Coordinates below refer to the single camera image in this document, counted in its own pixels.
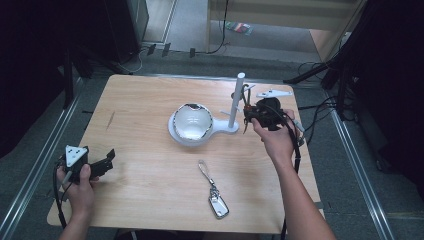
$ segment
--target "white cylinder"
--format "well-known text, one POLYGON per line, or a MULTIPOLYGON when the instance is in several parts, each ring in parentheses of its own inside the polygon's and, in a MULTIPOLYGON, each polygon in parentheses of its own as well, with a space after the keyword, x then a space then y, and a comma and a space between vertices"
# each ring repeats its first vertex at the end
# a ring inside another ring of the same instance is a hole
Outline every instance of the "white cylinder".
POLYGON ((237 107, 238 107, 238 103, 240 101, 241 90, 242 90, 242 87, 243 87, 243 82, 244 82, 245 76, 246 76, 246 74, 244 74, 244 73, 239 73, 237 75, 236 89, 234 90, 233 104, 231 105, 230 120, 228 121, 228 127, 229 128, 233 128, 234 121, 236 120, 237 107))

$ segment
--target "keychain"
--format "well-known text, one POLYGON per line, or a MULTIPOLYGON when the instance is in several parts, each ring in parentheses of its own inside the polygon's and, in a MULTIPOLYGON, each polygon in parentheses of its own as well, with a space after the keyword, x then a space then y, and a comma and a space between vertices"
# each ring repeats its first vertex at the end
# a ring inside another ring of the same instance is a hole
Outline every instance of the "keychain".
POLYGON ((208 167, 206 166, 205 161, 199 160, 199 168, 202 171, 203 175, 209 180, 211 184, 209 203, 211 204, 212 209, 215 212, 215 216, 218 219, 222 219, 228 215, 230 210, 228 210, 227 205, 224 202, 224 199, 221 198, 218 189, 216 188, 215 182, 209 176, 208 167))

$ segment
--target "table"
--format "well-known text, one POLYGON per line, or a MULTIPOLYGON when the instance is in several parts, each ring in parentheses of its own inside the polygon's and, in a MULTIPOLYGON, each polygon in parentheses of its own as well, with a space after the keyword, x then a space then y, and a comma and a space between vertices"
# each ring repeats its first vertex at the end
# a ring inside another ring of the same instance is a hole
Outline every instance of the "table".
MULTIPOLYGON (((366 0, 232 0, 227 21, 310 29, 322 61, 339 49, 346 32, 361 16, 366 0)), ((224 20, 226 0, 208 0, 206 47, 210 20, 224 20)))
MULTIPOLYGON (((284 209, 278 177, 263 143, 249 125, 233 135, 218 133, 199 147, 175 142, 167 128, 181 105, 205 105, 214 117, 228 118, 234 81, 186 78, 111 76, 80 146, 88 146, 89 162, 115 149, 114 168, 101 177, 92 226, 245 233, 279 233, 284 209), (208 202, 209 182, 198 168, 206 161, 230 213, 215 218, 208 202)), ((256 93, 290 86, 256 84, 256 93)), ((279 97, 282 107, 297 109, 295 97, 279 97)), ((306 145, 301 147, 299 175, 314 202, 320 202, 306 145)), ((63 204, 70 217, 70 205, 63 204)), ((48 223, 60 225, 53 205, 48 223)))

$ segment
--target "white bowl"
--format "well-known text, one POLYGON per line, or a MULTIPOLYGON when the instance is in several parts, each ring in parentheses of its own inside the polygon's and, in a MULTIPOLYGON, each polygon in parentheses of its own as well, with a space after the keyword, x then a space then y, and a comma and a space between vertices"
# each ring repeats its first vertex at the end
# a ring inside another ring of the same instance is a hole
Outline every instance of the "white bowl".
POLYGON ((203 105, 187 103, 182 105, 174 115, 175 133, 184 141, 196 142, 207 139, 212 132, 213 118, 203 105))

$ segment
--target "person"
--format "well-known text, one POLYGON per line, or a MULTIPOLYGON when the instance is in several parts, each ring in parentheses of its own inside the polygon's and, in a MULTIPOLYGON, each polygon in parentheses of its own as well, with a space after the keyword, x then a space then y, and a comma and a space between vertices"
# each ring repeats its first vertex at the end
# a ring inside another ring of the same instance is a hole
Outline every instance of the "person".
MULTIPOLYGON (((284 112, 294 119, 293 110, 284 112)), ((266 152, 274 164, 280 181, 281 194, 287 221, 287 232, 293 239, 336 239, 333 231, 316 208, 302 181, 293 168, 294 147, 287 127, 278 131, 262 128, 252 119, 254 131, 261 137, 266 152)), ((290 122, 292 130, 296 128, 290 122)), ((93 214, 94 191, 90 182, 90 167, 84 165, 80 173, 80 184, 71 185, 67 193, 71 202, 72 216, 60 239, 84 239, 93 214)), ((63 169, 57 170, 60 181, 65 177, 63 169)))

